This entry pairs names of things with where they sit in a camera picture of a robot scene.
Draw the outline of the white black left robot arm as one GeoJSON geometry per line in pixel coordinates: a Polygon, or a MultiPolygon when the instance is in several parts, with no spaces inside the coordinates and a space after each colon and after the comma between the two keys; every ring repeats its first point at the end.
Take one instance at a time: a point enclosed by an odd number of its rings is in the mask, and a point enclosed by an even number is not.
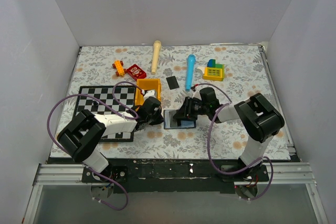
{"type": "Polygon", "coordinates": [[[137,119],[127,110],[116,114],[93,114],[85,109],[80,111],[70,123],[58,134],[57,141],[75,162],[84,163],[93,169],[93,175],[100,182],[108,181],[112,176],[112,165],[97,148],[99,141],[108,135],[133,133],[148,125],[163,122],[161,102],[154,98],[146,98],[137,109],[137,119]]]}

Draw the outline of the black credit card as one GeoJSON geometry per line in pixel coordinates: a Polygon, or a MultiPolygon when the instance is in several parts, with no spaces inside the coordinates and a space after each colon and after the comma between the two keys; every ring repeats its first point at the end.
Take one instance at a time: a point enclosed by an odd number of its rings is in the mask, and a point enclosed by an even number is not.
{"type": "Polygon", "coordinates": [[[179,84],[178,84],[175,76],[167,77],[166,81],[168,83],[168,86],[169,86],[170,90],[174,90],[174,89],[179,88],[179,84]]]}

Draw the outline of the blue leather card holder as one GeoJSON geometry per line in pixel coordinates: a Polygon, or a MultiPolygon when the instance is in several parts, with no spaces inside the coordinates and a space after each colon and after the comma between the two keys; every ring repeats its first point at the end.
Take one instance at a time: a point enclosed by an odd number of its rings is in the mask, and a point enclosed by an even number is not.
{"type": "Polygon", "coordinates": [[[173,116],[177,113],[177,110],[164,110],[164,129],[176,130],[176,129],[193,129],[196,128],[195,121],[186,121],[174,119],[173,116]]]}

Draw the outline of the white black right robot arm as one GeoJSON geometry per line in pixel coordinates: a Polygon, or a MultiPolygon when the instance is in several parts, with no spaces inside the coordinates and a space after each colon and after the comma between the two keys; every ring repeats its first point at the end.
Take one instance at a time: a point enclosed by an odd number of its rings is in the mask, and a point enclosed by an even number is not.
{"type": "Polygon", "coordinates": [[[211,121],[207,137],[208,159],[212,167],[222,175],[238,175],[242,180],[251,180],[263,160],[269,142],[284,127],[285,121],[277,109],[261,94],[257,93],[238,103],[221,104],[212,87],[196,91],[192,97],[186,97],[181,108],[174,114],[176,121],[196,121],[199,115],[205,115],[211,121]],[[211,158],[210,138],[213,125],[240,120],[248,134],[248,141],[238,167],[234,170],[220,170],[211,158]]]}

